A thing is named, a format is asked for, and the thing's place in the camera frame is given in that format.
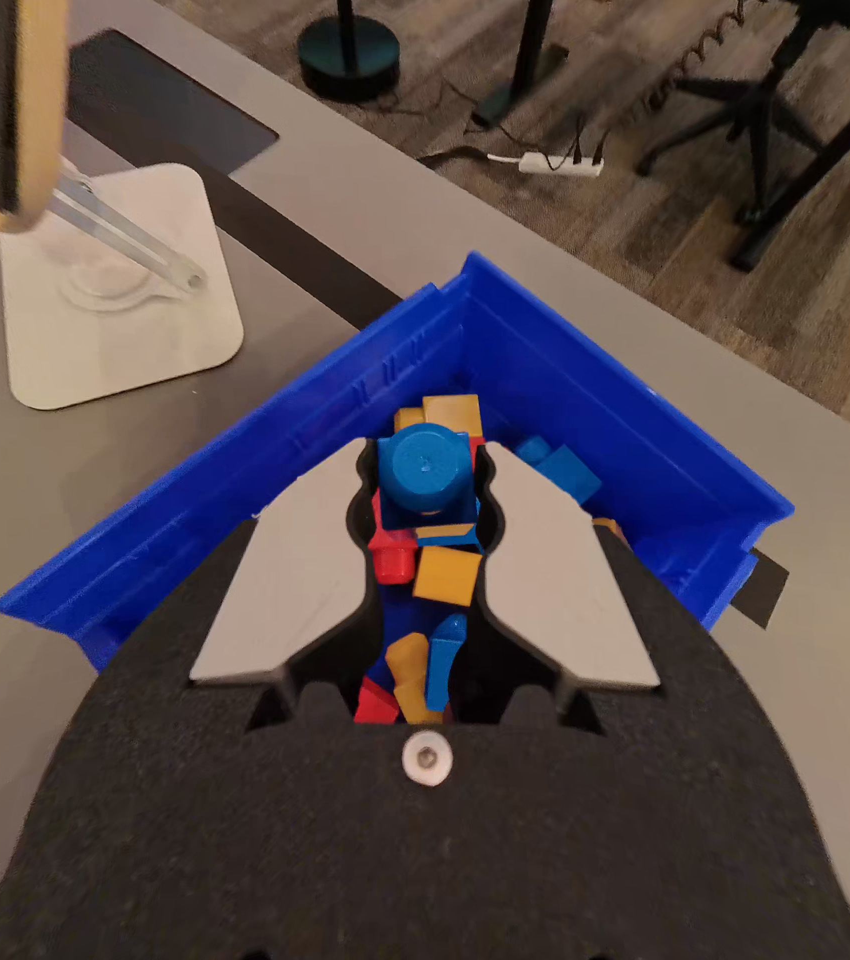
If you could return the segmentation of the black standing desk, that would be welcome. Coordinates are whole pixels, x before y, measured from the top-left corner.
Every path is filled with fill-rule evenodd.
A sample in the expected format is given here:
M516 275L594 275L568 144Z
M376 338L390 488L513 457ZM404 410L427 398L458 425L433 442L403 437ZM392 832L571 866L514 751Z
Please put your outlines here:
M511 79L496 87L472 110L471 121L480 129L499 126L567 63L567 47L546 43L552 6L552 1L528 1Z

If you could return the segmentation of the pile of coloured toy blocks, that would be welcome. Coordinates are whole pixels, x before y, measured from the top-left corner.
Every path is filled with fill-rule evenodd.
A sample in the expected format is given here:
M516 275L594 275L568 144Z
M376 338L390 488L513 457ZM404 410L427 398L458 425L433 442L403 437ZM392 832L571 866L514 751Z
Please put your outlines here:
M486 432L478 396L474 393L425 395L420 403L401 407L395 413L393 434L421 423L464 431L472 438L480 519L482 507L476 464L479 450L486 444ZM571 450L566 447L552 449L538 438L512 452L547 479L545 468L554 466L571 467L574 481L578 480L578 474L584 474L583 464L575 459ZM577 489L563 491L581 506ZM391 693L383 694L382 698L390 699L393 706L371 708L362 705L356 719L378 722L379 712L403 714L408 724L428 724L437 721L440 714L449 714L459 723L493 724L500 721L509 701L520 688L534 687L553 697L557 711L567 724L588 726L591 720L587 697L591 690L576 693L568 702L560 703L544 687L525 684L512 693L503 710L466 710L468 618L474 605L479 566L487 544L480 535L479 519L479 551L421 546L413 534L395 535L383 530L379 489L373 496L372 505L376 523L370 543L374 570L383 592L394 595L398 615L391 625L386 626L384 653L366 685L391 685ZM614 538L615 527L606 521L592 519L612 568L605 540Z

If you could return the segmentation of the white document stand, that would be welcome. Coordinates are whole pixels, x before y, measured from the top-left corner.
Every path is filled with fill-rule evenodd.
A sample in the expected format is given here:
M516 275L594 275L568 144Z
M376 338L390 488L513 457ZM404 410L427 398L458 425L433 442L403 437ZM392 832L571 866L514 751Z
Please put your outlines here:
M86 177L0 234L9 386L57 410L232 359L244 331L199 174L163 163Z

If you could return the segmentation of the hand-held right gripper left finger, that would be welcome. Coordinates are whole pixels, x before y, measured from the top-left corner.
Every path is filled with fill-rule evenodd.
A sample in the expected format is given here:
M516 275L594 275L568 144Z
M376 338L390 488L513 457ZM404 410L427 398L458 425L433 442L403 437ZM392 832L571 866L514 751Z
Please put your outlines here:
M356 701L383 646L369 542L369 442L348 442L260 512L191 666L197 686L264 684L293 705L325 682Z

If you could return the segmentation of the black office chair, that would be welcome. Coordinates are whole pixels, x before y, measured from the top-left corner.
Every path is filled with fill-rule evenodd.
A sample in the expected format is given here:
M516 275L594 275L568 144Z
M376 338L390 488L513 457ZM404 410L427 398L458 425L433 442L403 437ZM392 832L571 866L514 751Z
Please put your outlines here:
M850 1L795 1L792 5L796 8L795 25L775 51L764 78L746 81L681 77L672 83L676 91L722 103L722 107L653 146L636 166L636 173L647 177L663 155L718 128L728 128L728 142L748 134L753 202L741 209L739 223L750 227L750 232L730 259L731 266L743 273L755 269L791 213L850 153L850 120L833 139L824 142L779 94L781 82L806 52L816 33L832 26L850 31ZM801 174L775 195L768 186L772 130L814 154Z

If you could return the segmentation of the grey desk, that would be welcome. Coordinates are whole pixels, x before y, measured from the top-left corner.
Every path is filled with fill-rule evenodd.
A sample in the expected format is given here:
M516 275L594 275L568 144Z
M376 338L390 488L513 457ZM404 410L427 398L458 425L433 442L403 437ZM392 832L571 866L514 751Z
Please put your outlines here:
M850 902L850 424L152 2L72 14L115 27L279 134L234 174L404 298L481 252L794 503L761 550L790 571L766 630L714 636L788 749ZM353 335L222 238L245 328L226 366L70 410L8 389L0 295L0 594ZM0 615L0 878L94 672L57 633Z

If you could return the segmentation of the blue plastic bin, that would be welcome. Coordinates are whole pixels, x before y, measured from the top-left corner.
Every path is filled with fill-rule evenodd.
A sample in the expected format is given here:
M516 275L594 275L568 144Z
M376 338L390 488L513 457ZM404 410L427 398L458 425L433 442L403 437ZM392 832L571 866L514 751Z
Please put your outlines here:
M795 507L502 269L471 253L0 596L101 670L227 535L429 389L480 402L484 438L558 441L601 485L582 501L707 630Z

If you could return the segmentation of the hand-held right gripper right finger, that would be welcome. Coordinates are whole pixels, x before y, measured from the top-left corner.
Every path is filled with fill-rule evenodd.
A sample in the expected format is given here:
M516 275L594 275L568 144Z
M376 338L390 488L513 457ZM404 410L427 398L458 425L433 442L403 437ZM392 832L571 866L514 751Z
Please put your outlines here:
M564 704L661 687L593 519L499 442L477 459L487 542L466 639L466 710L502 711L524 685Z

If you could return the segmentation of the blue toy building block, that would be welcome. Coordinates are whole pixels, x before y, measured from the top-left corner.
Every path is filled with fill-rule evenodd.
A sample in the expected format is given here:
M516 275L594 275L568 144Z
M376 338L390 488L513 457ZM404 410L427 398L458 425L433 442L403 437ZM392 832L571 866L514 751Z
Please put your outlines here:
M376 439L381 526L419 546L480 550L475 452L464 431L432 422Z

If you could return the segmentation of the white power strip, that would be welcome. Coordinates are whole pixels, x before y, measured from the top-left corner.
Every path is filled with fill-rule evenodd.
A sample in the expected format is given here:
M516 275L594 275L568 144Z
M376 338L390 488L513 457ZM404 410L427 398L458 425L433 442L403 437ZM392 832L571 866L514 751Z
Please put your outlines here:
M562 156L536 150L525 152L517 162L517 169L530 176L590 180L600 176L604 165L603 159L595 161L591 156L575 161L573 154Z

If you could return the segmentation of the black round base stand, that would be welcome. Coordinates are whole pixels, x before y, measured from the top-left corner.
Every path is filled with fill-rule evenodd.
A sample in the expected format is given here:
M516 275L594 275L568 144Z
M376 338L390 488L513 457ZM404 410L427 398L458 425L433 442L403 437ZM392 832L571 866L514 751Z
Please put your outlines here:
M305 27L296 52L305 87L335 103L360 105L391 93L400 80L400 43L374 18L354 13L351 1Z

